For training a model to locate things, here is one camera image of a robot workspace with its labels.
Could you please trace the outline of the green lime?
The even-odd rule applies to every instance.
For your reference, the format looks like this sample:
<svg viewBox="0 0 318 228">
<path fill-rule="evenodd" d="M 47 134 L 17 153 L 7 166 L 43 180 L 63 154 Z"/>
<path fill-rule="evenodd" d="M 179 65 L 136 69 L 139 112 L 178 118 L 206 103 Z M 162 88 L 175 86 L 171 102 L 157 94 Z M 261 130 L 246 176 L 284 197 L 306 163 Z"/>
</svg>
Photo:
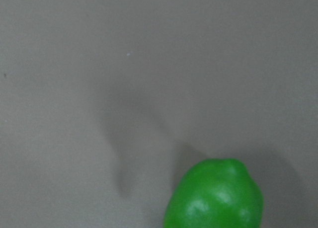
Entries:
<svg viewBox="0 0 318 228">
<path fill-rule="evenodd" d="M 174 190 L 165 228 L 259 228 L 263 195 L 239 160 L 207 159 L 191 167 Z"/>
</svg>

